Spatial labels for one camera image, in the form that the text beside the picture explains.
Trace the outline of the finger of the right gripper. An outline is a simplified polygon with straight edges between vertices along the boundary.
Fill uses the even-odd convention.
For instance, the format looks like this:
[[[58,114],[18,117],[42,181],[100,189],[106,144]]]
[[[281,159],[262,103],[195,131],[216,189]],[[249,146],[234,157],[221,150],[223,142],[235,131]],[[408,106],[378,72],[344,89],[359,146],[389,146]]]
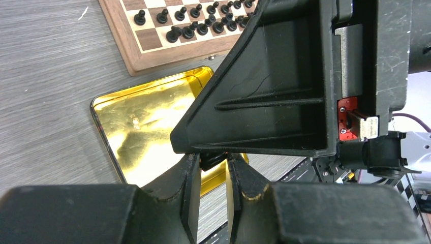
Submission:
[[[336,1],[258,1],[171,132],[174,152],[333,155],[336,13]]]

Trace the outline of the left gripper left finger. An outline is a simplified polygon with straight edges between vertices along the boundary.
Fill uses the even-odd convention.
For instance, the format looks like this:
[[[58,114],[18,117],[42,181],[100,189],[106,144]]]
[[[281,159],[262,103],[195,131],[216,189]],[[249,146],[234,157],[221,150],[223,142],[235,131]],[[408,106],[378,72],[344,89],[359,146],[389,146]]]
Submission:
[[[185,155],[142,188],[13,188],[1,198],[1,243],[196,243],[199,161]]]

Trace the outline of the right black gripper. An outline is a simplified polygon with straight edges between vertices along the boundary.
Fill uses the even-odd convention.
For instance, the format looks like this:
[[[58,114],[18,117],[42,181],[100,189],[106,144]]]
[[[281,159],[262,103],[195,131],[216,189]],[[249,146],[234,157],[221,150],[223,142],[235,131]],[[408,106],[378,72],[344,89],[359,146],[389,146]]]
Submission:
[[[341,141],[388,134],[408,75],[430,70],[430,1],[332,1],[333,79]]]

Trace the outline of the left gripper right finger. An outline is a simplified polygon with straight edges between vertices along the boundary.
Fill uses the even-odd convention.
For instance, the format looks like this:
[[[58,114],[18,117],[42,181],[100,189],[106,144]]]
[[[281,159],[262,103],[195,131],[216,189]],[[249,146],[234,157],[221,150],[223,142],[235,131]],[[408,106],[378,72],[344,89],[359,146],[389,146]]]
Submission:
[[[227,155],[231,243],[427,243],[407,201],[382,185],[271,182]]]

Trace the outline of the black rook chess piece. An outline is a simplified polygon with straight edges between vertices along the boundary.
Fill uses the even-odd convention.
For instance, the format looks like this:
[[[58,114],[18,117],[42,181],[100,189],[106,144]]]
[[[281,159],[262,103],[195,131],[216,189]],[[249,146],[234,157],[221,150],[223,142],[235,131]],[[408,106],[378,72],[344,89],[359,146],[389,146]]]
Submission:
[[[227,158],[225,152],[205,152],[200,154],[200,168],[203,171],[208,171],[220,164]]]

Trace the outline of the gold metal tray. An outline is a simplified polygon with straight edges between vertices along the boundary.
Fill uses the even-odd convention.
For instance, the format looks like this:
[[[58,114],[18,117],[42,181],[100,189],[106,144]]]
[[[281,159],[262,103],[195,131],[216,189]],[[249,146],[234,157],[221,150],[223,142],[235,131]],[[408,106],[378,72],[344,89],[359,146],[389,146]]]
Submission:
[[[121,182],[143,187],[181,158],[170,133],[213,70],[201,66],[95,97],[94,123]]]

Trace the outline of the wooden chess board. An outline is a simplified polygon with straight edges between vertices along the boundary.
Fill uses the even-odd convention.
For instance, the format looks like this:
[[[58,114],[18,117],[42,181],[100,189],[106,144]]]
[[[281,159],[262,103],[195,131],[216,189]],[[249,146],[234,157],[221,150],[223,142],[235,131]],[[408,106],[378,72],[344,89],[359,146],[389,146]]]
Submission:
[[[131,76],[228,53],[257,1],[100,1]]]

